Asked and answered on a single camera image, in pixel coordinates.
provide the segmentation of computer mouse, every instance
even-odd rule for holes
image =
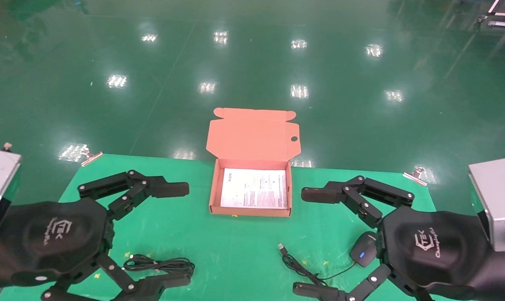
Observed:
[[[377,234],[371,231],[364,232],[354,243],[349,256],[363,267],[367,267],[377,257]]]

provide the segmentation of mouse cable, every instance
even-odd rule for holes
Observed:
[[[136,254],[130,255],[130,259],[124,262],[122,269],[130,272],[142,272],[155,269],[156,272],[162,270],[168,274],[183,273],[193,276],[195,264],[184,257],[159,261],[145,255]]]
[[[327,278],[319,278],[318,277],[319,273],[313,274],[312,272],[310,272],[309,270],[304,268],[302,265],[300,265],[299,261],[297,259],[295,259],[295,257],[293,257],[293,256],[289,255],[289,253],[287,253],[286,248],[282,244],[279,244],[279,250],[280,250],[280,253],[282,254],[282,261],[284,262],[284,264],[287,266],[288,269],[294,270],[300,276],[307,277],[308,279],[310,279],[310,281],[313,284],[315,284],[317,286],[328,286],[328,284],[327,284],[327,282],[325,282],[325,280],[334,278],[336,276],[343,274],[344,272],[347,272],[352,267],[354,267],[354,265],[356,264],[356,262],[353,262],[350,267],[337,273],[336,275],[333,275],[333,276],[330,276]]]

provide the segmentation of white paper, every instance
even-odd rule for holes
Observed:
[[[287,209],[285,170],[225,168],[221,207]]]

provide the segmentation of orange cardboard box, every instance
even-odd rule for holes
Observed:
[[[299,125],[287,122],[294,111],[216,108],[222,119],[212,120],[206,149],[216,159],[210,194],[213,214],[289,217],[291,215],[291,164],[300,154]],[[225,168],[285,170],[286,209],[221,207]]]

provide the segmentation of box lid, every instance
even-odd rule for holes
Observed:
[[[206,149],[220,159],[287,162],[300,154],[294,111],[216,108]]]

